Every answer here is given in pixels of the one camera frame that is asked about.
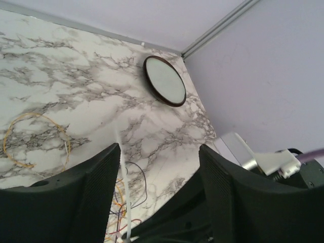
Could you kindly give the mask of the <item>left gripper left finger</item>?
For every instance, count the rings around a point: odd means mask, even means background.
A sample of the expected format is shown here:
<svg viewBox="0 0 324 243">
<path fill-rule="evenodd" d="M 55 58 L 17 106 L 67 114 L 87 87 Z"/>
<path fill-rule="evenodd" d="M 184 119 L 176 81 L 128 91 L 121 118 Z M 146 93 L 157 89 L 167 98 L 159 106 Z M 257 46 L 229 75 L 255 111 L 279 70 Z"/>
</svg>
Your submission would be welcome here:
<svg viewBox="0 0 324 243">
<path fill-rule="evenodd" d="M 53 177 L 1 190 L 1 242 L 103 242 L 119 160 L 114 143 Z"/>
</svg>

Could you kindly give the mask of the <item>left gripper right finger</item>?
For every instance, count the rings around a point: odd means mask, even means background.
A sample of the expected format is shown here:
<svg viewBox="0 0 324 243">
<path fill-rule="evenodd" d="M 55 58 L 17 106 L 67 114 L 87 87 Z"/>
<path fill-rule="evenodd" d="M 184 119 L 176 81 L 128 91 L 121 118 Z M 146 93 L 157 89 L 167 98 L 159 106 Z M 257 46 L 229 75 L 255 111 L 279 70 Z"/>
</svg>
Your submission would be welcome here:
<svg viewBox="0 0 324 243">
<path fill-rule="evenodd" d="M 199 162 L 215 242 L 323 242 L 323 186 L 272 184 L 207 145 Z"/>
</svg>

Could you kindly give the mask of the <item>white zip tie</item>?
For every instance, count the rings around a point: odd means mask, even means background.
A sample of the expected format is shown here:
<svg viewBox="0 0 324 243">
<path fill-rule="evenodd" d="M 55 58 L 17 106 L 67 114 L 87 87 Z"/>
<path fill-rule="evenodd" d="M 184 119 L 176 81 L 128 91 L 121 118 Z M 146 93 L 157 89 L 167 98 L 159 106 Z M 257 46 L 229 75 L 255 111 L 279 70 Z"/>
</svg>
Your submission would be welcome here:
<svg viewBox="0 0 324 243">
<path fill-rule="evenodd" d="M 116 142 L 119 144 L 119 147 L 120 147 L 120 169 L 121 169 L 121 174 L 122 174 L 124 184 L 125 184 L 125 196 L 126 196 L 127 235 L 126 235 L 126 239 L 123 240 L 123 242 L 131 242 L 132 216 L 131 216 L 131 200 L 130 200 L 129 181 L 127 178 L 126 162 L 125 162 L 125 157 L 124 157 L 124 152 L 123 152 L 122 139 L 121 139 L 117 124 L 115 124 L 114 126 L 115 126 Z"/>
</svg>

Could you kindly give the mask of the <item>round brown-rimmed dish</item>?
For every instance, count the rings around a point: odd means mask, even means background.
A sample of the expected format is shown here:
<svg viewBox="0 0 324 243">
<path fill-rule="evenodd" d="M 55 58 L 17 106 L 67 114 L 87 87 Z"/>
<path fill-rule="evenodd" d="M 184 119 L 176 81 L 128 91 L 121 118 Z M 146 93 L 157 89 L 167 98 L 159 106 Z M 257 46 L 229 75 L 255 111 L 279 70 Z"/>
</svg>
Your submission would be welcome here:
<svg viewBox="0 0 324 243">
<path fill-rule="evenodd" d="M 167 60 L 159 56 L 148 56 L 143 62 L 143 71 L 156 99 L 172 107 L 180 107 L 185 103 L 185 84 Z"/>
</svg>

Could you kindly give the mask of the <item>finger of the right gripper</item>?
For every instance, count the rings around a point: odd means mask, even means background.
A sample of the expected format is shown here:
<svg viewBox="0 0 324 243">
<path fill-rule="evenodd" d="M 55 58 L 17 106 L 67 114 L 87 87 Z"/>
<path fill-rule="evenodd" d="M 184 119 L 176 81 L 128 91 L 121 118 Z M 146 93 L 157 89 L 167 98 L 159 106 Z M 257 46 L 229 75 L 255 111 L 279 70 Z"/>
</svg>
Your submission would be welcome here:
<svg viewBox="0 0 324 243">
<path fill-rule="evenodd" d="M 200 170 L 150 218 L 131 230 L 131 242 L 214 242 Z"/>
</svg>

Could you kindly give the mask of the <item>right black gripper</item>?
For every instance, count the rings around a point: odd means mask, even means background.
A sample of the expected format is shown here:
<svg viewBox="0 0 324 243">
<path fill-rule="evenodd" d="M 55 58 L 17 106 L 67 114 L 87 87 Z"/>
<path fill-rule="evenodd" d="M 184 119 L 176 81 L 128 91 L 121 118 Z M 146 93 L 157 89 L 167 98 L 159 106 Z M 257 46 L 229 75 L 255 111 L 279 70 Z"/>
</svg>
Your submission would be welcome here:
<svg viewBox="0 0 324 243">
<path fill-rule="evenodd" d="M 299 172 L 288 178 L 283 178 L 279 173 L 267 176 L 258 168 L 251 171 L 275 185 L 299 189 L 313 189 L 323 186 L 323 166 L 317 161 L 319 158 L 323 158 L 323 149 L 317 149 L 307 153 L 302 153 L 295 148 L 289 148 L 287 150 L 301 162 L 302 165 Z"/>
</svg>

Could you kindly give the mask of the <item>right aluminium corner post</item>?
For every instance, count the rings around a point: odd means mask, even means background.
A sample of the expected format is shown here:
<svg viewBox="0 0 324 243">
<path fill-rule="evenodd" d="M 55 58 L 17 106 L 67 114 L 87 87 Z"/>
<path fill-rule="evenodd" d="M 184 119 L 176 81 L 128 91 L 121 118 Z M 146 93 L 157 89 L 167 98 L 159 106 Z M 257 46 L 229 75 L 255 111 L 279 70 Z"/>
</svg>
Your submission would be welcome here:
<svg viewBox="0 0 324 243">
<path fill-rule="evenodd" d="M 203 46 L 209 43 L 213 38 L 215 38 L 222 30 L 227 28 L 231 23 L 237 20 L 240 16 L 246 13 L 254 5 L 256 5 L 260 0 L 246 0 L 243 1 L 234 10 L 228 13 L 220 21 L 218 21 L 214 26 L 207 30 L 203 35 L 201 35 L 197 40 L 195 40 L 191 45 L 185 48 L 181 52 L 181 57 L 186 60 L 197 51 L 199 51 Z"/>
</svg>

